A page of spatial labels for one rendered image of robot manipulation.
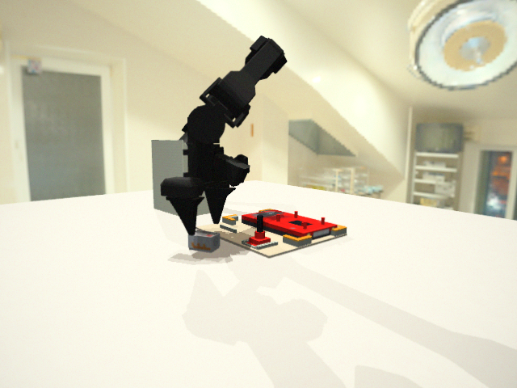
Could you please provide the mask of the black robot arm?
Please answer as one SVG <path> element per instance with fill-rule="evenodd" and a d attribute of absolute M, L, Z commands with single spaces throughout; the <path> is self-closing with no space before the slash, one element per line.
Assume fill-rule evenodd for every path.
<path fill-rule="evenodd" d="M 260 36 L 251 46 L 240 70 L 231 70 L 223 78 L 219 77 L 201 96 L 206 103 L 193 109 L 179 140 L 185 144 L 220 143 L 225 124 L 238 127 L 249 115 L 250 101 L 256 95 L 255 85 L 267 79 L 273 72 L 277 74 L 287 62 L 283 49 L 269 37 Z M 208 97 L 207 95 L 210 94 Z M 234 122 L 234 118 L 236 119 Z M 213 172 L 234 185 L 244 183 L 250 165 L 248 157 L 239 154 L 235 158 L 224 154 L 224 147 L 209 151 L 204 175 Z"/>

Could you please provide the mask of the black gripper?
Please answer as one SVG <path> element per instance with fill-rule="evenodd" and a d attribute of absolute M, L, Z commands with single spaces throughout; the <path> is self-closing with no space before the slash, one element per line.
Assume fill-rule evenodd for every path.
<path fill-rule="evenodd" d="M 185 229 L 190 236 L 195 235 L 197 207 L 204 199 L 205 193 L 213 224 L 219 224 L 227 196 L 234 191 L 234 185 L 227 179 L 216 175 L 204 175 L 209 151 L 220 144 L 188 143 L 183 155 L 188 155 L 188 169 L 183 177 L 166 178 L 161 182 L 161 196 L 165 196 L 173 205 Z"/>

